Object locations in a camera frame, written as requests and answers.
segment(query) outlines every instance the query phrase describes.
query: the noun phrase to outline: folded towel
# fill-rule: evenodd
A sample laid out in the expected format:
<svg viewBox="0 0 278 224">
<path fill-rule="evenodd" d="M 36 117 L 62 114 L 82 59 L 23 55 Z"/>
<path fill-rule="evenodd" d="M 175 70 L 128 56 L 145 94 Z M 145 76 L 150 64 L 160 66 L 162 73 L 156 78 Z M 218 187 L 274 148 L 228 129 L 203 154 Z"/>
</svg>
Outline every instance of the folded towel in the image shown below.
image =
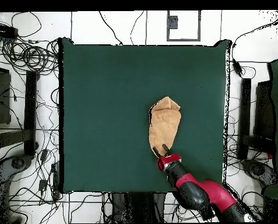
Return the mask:
<svg viewBox="0 0 278 224">
<path fill-rule="evenodd" d="M 152 152 L 156 147 L 159 154 L 165 155 L 162 144 L 170 149 L 180 123 L 180 106 L 168 96 L 158 101 L 149 111 L 149 144 Z"/>
</svg>

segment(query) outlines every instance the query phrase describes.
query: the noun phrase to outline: green table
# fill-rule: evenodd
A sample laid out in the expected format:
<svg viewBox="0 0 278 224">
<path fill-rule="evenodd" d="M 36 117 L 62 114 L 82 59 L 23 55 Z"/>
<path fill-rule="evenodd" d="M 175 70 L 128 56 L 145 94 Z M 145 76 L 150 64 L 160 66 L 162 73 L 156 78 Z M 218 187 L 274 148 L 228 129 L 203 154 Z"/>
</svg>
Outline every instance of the green table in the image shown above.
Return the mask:
<svg viewBox="0 0 278 224">
<path fill-rule="evenodd" d="M 149 146 L 149 108 L 181 106 L 173 151 L 221 183 L 228 41 L 202 46 L 74 45 L 63 38 L 64 192 L 171 191 Z"/>
</svg>

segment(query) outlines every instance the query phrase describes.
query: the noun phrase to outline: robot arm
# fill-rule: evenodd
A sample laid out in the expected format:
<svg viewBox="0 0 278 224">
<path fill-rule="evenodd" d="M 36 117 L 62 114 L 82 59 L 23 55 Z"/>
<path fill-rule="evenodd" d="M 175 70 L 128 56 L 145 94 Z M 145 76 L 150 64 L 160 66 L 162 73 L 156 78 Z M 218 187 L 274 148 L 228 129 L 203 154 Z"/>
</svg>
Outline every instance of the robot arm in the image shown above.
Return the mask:
<svg viewBox="0 0 278 224">
<path fill-rule="evenodd" d="M 213 209 L 220 222 L 254 222 L 222 185 L 212 180 L 198 181 L 181 163 L 178 154 L 170 154 L 165 145 L 163 148 L 167 151 L 165 156 L 160 156 L 153 148 L 159 157 L 157 166 L 167 173 L 167 180 L 177 190 L 181 206 L 202 212 L 209 205 L 214 205 Z"/>
</svg>

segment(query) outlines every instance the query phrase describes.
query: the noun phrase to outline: equipment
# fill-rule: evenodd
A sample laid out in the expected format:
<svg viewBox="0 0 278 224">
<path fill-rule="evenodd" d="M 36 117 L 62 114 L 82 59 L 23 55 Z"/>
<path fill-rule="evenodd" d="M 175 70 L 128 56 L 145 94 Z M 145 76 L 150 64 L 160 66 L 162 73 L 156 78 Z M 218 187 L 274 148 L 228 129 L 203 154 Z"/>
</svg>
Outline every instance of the equipment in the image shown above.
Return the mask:
<svg viewBox="0 0 278 224">
<path fill-rule="evenodd" d="M 203 220 L 213 217 L 212 205 L 220 222 L 255 221 L 223 186 L 212 180 L 199 182 L 181 163 L 180 155 L 171 154 L 165 144 L 163 148 L 167 152 L 164 156 L 153 148 L 158 157 L 157 167 L 167 173 L 168 182 L 177 190 L 173 194 L 182 207 L 199 211 Z"/>
<path fill-rule="evenodd" d="M 0 223 L 11 223 L 9 217 L 9 188 L 17 173 L 31 165 L 32 156 L 17 155 L 0 161 Z"/>
</svg>

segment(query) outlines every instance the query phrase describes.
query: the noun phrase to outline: wire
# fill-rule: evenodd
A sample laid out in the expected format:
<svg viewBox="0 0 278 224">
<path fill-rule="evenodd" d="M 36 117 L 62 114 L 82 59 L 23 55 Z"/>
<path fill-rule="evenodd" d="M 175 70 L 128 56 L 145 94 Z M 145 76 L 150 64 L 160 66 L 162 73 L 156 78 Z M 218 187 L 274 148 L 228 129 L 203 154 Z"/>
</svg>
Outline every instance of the wire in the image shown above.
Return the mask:
<svg viewBox="0 0 278 224">
<path fill-rule="evenodd" d="M 137 22 L 138 19 L 143 15 L 144 11 L 145 11 L 145 10 L 143 10 L 143 12 L 142 12 L 142 13 L 139 15 L 139 17 L 136 19 L 135 24 L 133 24 L 133 26 L 132 26 L 132 31 L 133 31 L 133 29 L 134 29 L 135 26 L 136 26 L 136 22 Z"/>
<path fill-rule="evenodd" d="M 10 210 L 11 212 L 13 212 L 13 213 L 17 213 L 17 214 L 24 215 L 24 216 L 27 218 L 24 224 L 27 224 L 29 217 L 28 217 L 25 213 L 18 212 L 18 211 L 14 211 L 14 210 L 12 210 L 12 209 L 10 209 L 10 208 L 9 208 L 9 210 Z"/>
<path fill-rule="evenodd" d="M 74 209 L 74 210 L 71 212 L 71 220 L 70 220 L 69 224 L 72 223 L 72 213 L 74 213 L 74 212 L 77 211 L 80 207 L 82 207 L 82 205 L 83 205 L 83 203 L 85 202 L 85 200 L 86 200 L 87 197 L 100 197 L 100 196 L 101 196 L 101 195 L 92 195 L 92 194 L 89 194 L 89 195 L 85 196 L 84 199 L 83 199 L 83 201 L 82 201 L 82 203 L 80 204 L 80 206 L 78 206 L 76 209 Z"/>
<path fill-rule="evenodd" d="M 243 195 L 241 196 L 241 201 L 243 202 L 243 201 L 244 201 L 244 197 L 245 197 L 246 195 L 250 194 L 250 193 L 254 193 L 254 194 L 256 194 L 256 195 L 258 195 L 258 196 L 260 196 L 261 198 L 264 199 L 264 196 L 263 196 L 262 194 L 260 194 L 260 193 L 258 193 L 258 192 L 256 192 L 256 191 L 248 191 L 248 192 L 246 192 L 245 194 L 243 194 Z"/>
<path fill-rule="evenodd" d="M 109 29 L 111 29 L 111 31 L 113 32 L 115 39 L 119 41 L 119 45 L 123 45 L 123 43 L 116 37 L 115 32 L 113 31 L 113 29 L 108 25 L 108 23 L 104 20 L 101 12 L 99 11 L 100 17 L 102 18 L 103 22 L 108 26 Z"/>
<path fill-rule="evenodd" d="M 236 47 L 236 42 L 237 42 L 237 40 L 238 40 L 240 37 L 245 36 L 245 35 L 250 34 L 250 33 L 253 33 L 253 32 L 256 31 L 256 30 L 261 30 L 261 29 L 264 29 L 264 28 L 266 28 L 266 27 L 270 27 L 271 25 L 276 24 L 276 22 L 278 22 L 278 18 L 277 18 L 274 22 L 272 22 L 272 23 L 268 23 L 268 24 L 262 25 L 262 26 L 260 26 L 260 27 L 257 27 L 257 28 L 255 28 L 255 29 L 253 29 L 253 30 L 251 30 L 251 31 L 248 31 L 248 32 L 246 32 L 246 33 L 244 33 L 244 34 L 238 36 L 238 37 L 236 38 L 235 42 L 234 42 L 233 45 L 232 45 L 232 60 L 235 60 L 235 59 L 233 58 L 233 57 L 234 57 L 234 56 L 233 56 L 233 49 L 234 49 L 234 47 Z"/>
<path fill-rule="evenodd" d="M 11 18 L 11 25 L 12 25 L 12 27 L 14 27 L 14 26 L 13 26 L 13 18 L 14 18 L 15 16 L 20 15 L 20 14 L 23 14 L 23 13 L 28 13 L 28 12 L 20 12 L 20 13 L 14 14 L 14 15 L 12 16 L 12 18 Z M 19 37 L 21 37 L 21 38 L 26 38 L 26 37 L 29 37 L 29 36 L 31 36 L 31 35 L 33 35 L 33 34 L 36 34 L 36 33 L 41 29 L 41 27 L 42 27 L 39 18 L 38 18 L 35 14 L 33 14 L 32 12 L 29 12 L 29 13 L 31 13 L 33 16 L 35 16 L 35 18 L 38 20 L 39 25 L 40 25 L 40 28 L 39 28 L 38 30 L 36 30 L 34 33 L 32 33 L 32 34 L 28 34 L 28 35 L 26 35 L 26 36 L 19 36 Z"/>
</svg>

